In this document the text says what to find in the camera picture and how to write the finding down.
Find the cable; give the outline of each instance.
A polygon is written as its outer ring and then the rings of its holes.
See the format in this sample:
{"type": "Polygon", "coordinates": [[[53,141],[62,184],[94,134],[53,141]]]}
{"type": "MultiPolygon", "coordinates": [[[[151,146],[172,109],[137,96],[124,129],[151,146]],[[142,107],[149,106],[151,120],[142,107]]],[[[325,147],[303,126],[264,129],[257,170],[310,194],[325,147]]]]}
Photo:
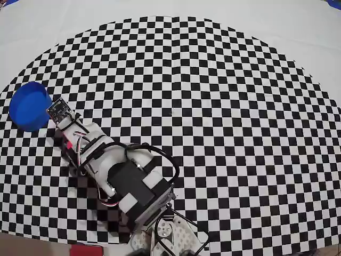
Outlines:
{"type": "MultiPolygon", "coordinates": [[[[83,132],[75,131],[74,135],[79,136],[79,138],[77,140],[77,145],[76,145],[77,167],[78,167],[78,166],[80,166],[80,144],[81,144],[80,142],[82,141],[83,138],[89,143],[90,143],[90,140],[87,137],[85,137],[86,133],[83,133],[83,132]]],[[[82,170],[80,169],[80,175],[85,176],[86,172],[83,173],[82,170]]]]}
{"type": "Polygon", "coordinates": [[[77,122],[77,119],[79,119],[80,117],[80,113],[76,113],[75,114],[75,118],[73,118],[72,114],[69,112],[66,112],[66,114],[70,117],[71,119],[71,123],[69,123],[67,126],[65,126],[64,128],[60,129],[62,132],[65,131],[67,128],[69,128],[70,126],[72,126],[73,124],[77,124],[80,128],[82,128],[86,133],[89,133],[89,130],[87,128],[85,128],[83,126],[83,124],[77,122]]]}
{"type": "MultiPolygon", "coordinates": [[[[185,221],[189,222],[190,224],[192,224],[193,226],[197,227],[198,231],[200,230],[200,228],[198,227],[197,224],[195,224],[193,221],[189,220],[188,218],[186,218],[184,215],[178,213],[177,211],[173,210],[169,205],[167,205],[167,209],[170,209],[174,214],[178,215],[180,218],[184,219],[185,221]]],[[[158,225],[160,220],[163,218],[163,216],[165,215],[165,212],[163,212],[163,214],[161,214],[158,219],[155,222],[155,227],[154,227],[154,237],[155,240],[158,241],[158,243],[160,243],[160,245],[171,255],[171,256],[175,256],[175,254],[164,244],[164,242],[161,241],[160,236],[157,232],[158,230],[158,225]]],[[[207,235],[207,240],[202,244],[202,246],[195,252],[194,256],[197,256],[204,248],[205,246],[209,243],[209,233],[206,230],[201,229],[200,231],[203,231],[206,233],[207,235]]]]}
{"type": "Polygon", "coordinates": [[[209,233],[208,233],[208,231],[199,228],[199,226],[197,224],[195,224],[193,221],[191,221],[188,218],[186,218],[184,215],[182,215],[182,214],[178,213],[177,211],[173,210],[171,207],[167,206],[167,209],[170,209],[174,214],[178,215],[179,217],[183,218],[185,221],[187,221],[190,224],[192,224],[193,226],[197,227],[198,231],[203,231],[207,235],[207,240],[202,244],[202,246],[194,254],[194,256],[197,256],[205,248],[205,246],[209,243],[209,233]]]}
{"type": "Polygon", "coordinates": [[[123,144],[122,142],[115,142],[115,141],[105,144],[104,146],[99,146],[88,155],[88,157],[85,159],[83,163],[81,163],[81,165],[78,167],[78,171],[84,168],[84,166],[87,165],[88,162],[90,162],[90,160],[94,158],[94,155],[96,155],[100,150],[104,151],[106,148],[109,148],[111,146],[120,146],[123,148],[127,147],[127,145],[123,144]]]}
{"type": "Polygon", "coordinates": [[[97,182],[96,182],[96,186],[97,186],[98,200],[101,202],[101,204],[103,204],[103,205],[105,205],[105,206],[107,206],[107,207],[114,207],[114,206],[118,205],[118,203],[119,203],[120,201],[117,201],[117,202],[112,203],[112,204],[110,204],[110,203],[104,201],[104,200],[101,198],[100,187],[98,186],[98,183],[97,183],[97,182]]]}
{"type": "Polygon", "coordinates": [[[172,165],[174,166],[174,169],[175,169],[175,174],[169,180],[168,183],[171,184],[171,185],[174,184],[175,180],[179,177],[180,168],[179,168],[179,165],[176,163],[175,159],[172,156],[167,155],[164,151],[162,151],[161,149],[159,149],[157,147],[154,147],[154,146],[151,146],[151,145],[147,145],[147,144],[144,144],[144,145],[132,144],[132,145],[126,146],[126,151],[137,150],[137,149],[147,149],[147,150],[159,153],[163,157],[166,157],[172,163],[172,165]]]}

